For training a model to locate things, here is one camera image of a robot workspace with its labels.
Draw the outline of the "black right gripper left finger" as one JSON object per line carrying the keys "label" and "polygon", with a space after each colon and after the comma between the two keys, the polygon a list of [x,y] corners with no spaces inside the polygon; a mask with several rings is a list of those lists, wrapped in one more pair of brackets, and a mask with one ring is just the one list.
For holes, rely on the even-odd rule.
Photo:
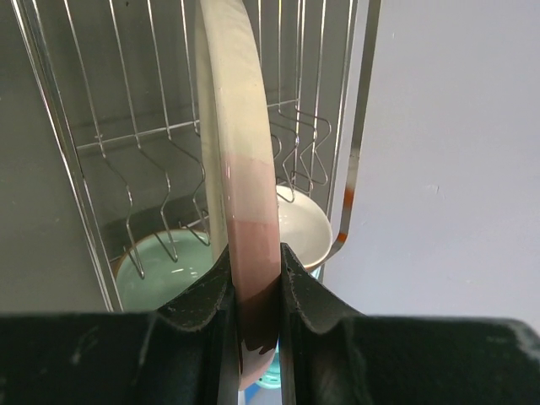
{"label": "black right gripper left finger", "polygon": [[229,249],[158,314],[157,402],[236,404],[240,369]]}

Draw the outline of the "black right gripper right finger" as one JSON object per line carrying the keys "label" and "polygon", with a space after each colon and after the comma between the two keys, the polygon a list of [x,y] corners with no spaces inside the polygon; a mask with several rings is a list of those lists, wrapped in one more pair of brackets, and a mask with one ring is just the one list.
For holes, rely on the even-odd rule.
{"label": "black right gripper right finger", "polygon": [[365,357],[354,337],[362,316],[281,249],[279,361],[284,404],[366,404]]}

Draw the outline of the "mint green bowl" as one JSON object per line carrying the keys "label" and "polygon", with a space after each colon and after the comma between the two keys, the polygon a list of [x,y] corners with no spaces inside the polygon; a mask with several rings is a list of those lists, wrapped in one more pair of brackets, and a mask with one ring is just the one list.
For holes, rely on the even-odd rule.
{"label": "mint green bowl", "polygon": [[208,236],[171,229],[141,239],[116,264],[122,309],[156,310],[195,283],[213,265]]}

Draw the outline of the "metal wire dish rack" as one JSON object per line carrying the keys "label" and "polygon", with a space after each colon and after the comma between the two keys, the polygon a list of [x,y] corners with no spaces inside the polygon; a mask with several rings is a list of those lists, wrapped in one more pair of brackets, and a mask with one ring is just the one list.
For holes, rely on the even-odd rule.
{"label": "metal wire dish rack", "polygon": [[[208,239],[192,1],[14,1],[46,122],[105,308],[135,241],[174,228]],[[367,1],[248,1],[278,184],[303,192],[347,238],[361,131],[348,111]]]}

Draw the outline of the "white and orange bowl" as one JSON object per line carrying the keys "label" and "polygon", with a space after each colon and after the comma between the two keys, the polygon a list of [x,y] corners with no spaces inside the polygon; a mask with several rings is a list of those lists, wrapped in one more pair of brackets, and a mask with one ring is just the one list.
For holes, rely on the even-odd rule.
{"label": "white and orange bowl", "polygon": [[288,186],[276,186],[280,240],[308,272],[326,259],[333,243],[326,214],[311,198]]}

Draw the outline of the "cream and pink plate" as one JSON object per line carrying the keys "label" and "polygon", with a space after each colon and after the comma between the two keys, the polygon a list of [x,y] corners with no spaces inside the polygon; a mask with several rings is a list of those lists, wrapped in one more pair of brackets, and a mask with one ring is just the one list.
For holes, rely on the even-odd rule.
{"label": "cream and pink plate", "polygon": [[211,247],[229,254],[246,389],[275,353],[281,251],[267,99],[243,2],[197,2],[195,61]]}

